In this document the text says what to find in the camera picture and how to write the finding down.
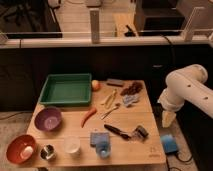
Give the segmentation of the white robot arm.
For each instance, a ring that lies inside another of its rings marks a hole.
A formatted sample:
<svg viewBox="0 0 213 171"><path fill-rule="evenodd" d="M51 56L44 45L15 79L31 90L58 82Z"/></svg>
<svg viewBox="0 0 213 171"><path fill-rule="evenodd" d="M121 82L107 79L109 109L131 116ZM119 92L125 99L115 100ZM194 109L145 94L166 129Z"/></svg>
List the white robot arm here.
<svg viewBox="0 0 213 171"><path fill-rule="evenodd" d="M186 101L192 103L213 119L213 90L204 85L207 70L193 64L170 72L165 79L166 88L158 98L163 108L162 126L169 127Z"/></svg>

